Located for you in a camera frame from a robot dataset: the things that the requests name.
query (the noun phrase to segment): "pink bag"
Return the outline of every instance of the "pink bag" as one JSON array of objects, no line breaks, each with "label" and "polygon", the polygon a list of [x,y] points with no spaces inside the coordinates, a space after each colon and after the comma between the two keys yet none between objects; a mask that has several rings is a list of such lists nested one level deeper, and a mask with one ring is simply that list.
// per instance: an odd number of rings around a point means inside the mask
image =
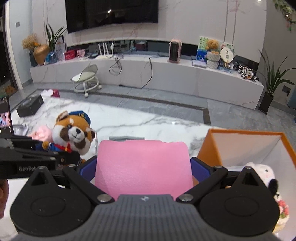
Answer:
[{"label": "pink bag", "polygon": [[48,126],[40,126],[37,131],[32,132],[28,136],[32,137],[33,140],[53,142],[52,130]]}]

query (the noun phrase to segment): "pink cloth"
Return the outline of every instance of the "pink cloth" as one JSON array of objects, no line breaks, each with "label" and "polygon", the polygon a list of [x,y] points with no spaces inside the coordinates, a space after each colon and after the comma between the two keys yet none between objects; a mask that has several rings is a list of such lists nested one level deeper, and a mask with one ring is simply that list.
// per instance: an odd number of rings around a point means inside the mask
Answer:
[{"label": "pink cloth", "polygon": [[115,200],[120,194],[170,194],[176,199],[193,187],[188,148],[183,142],[104,140],[95,186]]},{"label": "pink cloth", "polygon": [[53,142],[52,130],[49,129],[48,126],[41,126],[37,131],[32,132],[28,136],[32,137],[34,140]]}]

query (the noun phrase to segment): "stuffed toy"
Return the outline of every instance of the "stuffed toy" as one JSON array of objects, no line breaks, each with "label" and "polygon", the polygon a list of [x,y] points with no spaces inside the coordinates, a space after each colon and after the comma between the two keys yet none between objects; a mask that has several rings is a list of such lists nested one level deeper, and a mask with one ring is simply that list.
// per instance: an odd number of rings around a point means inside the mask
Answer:
[{"label": "stuffed toy", "polygon": [[213,53],[213,54],[220,54],[218,51],[211,51],[211,53]]},{"label": "stuffed toy", "polygon": [[219,42],[217,40],[210,39],[207,41],[207,46],[205,47],[206,50],[211,51],[211,50],[217,50],[218,48],[219,48]]},{"label": "stuffed toy", "polygon": [[76,151],[85,155],[95,132],[90,128],[91,120],[83,111],[64,111],[57,117],[57,122],[52,130],[53,143],[44,141],[42,148],[52,151]]},{"label": "stuffed toy", "polygon": [[278,233],[285,227],[287,221],[289,220],[289,206],[286,205],[285,201],[282,199],[278,191],[278,183],[275,179],[274,171],[268,165],[255,165],[253,162],[247,163],[246,166],[251,166],[257,172],[258,176],[271,191],[271,194],[273,195],[275,201],[279,206],[280,216],[273,230],[273,233]]}]

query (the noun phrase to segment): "black plant pot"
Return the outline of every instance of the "black plant pot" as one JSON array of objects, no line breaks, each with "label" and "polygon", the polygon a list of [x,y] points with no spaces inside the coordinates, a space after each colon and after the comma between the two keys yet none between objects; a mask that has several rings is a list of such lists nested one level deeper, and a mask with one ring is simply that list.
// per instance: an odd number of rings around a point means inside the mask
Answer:
[{"label": "black plant pot", "polygon": [[273,95],[265,92],[261,105],[259,106],[259,110],[262,111],[264,114],[267,115],[268,113],[268,108],[272,102],[272,100],[274,99]]}]

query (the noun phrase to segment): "blue gripper pad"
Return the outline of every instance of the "blue gripper pad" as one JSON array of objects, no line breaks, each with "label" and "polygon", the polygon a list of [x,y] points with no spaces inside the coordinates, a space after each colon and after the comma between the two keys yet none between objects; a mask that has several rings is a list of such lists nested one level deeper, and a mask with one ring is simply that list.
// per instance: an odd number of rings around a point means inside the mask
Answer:
[{"label": "blue gripper pad", "polygon": [[85,163],[77,167],[77,172],[89,182],[94,179],[96,175],[96,160],[98,156],[93,156]]},{"label": "blue gripper pad", "polygon": [[192,175],[198,182],[202,182],[212,174],[212,168],[196,157],[190,159]]}]

